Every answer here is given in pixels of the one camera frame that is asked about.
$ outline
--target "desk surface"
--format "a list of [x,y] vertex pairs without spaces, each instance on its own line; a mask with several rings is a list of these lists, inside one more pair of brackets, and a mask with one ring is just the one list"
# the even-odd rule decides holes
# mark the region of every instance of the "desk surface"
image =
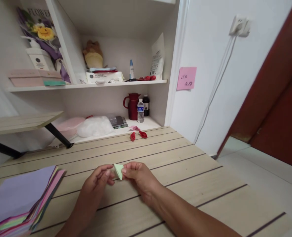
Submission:
[[[69,217],[85,179],[102,164],[145,163],[167,188],[242,236],[280,237],[292,220],[279,207],[228,173],[218,162],[174,131],[147,131],[148,138],[130,135],[77,143],[72,148],[27,153],[0,166],[6,177],[58,165],[67,170],[33,237],[55,236]],[[173,236],[165,222],[140,200],[127,181],[107,186],[91,226],[82,236]]]
[[59,118],[63,113],[63,111],[58,111],[0,118],[0,135],[40,129]]

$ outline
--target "person's right hand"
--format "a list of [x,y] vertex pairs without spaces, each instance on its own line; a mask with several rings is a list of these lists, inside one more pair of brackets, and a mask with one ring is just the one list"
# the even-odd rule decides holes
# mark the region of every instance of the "person's right hand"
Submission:
[[142,196],[143,201],[151,207],[154,192],[163,186],[149,168],[144,163],[130,162],[124,165],[122,174],[126,179],[131,180],[133,186]]

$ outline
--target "white bag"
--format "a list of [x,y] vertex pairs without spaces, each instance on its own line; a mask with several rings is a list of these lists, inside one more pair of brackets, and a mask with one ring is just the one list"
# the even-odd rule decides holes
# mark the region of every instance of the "white bag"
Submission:
[[113,131],[112,124],[106,116],[88,118],[77,127],[77,133],[80,137],[99,137]]
[[150,76],[155,75],[156,80],[162,80],[163,64],[165,61],[165,45],[163,42],[163,33],[152,45],[153,61],[150,69]]

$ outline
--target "dark bottle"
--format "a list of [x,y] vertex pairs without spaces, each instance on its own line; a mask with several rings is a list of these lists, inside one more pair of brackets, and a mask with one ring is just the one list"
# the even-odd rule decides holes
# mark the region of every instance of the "dark bottle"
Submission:
[[147,95],[144,95],[143,97],[143,103],[144,103],[144,116],[149,116],[149,98]]

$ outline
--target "tiled floor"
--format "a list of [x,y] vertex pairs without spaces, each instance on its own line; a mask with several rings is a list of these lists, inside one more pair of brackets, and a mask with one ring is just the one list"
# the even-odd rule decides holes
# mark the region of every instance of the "tiled floor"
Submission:
[[[292,166],[232,137],[217,161],[292,217]],[[292,230],[285,237],[292,237]]]

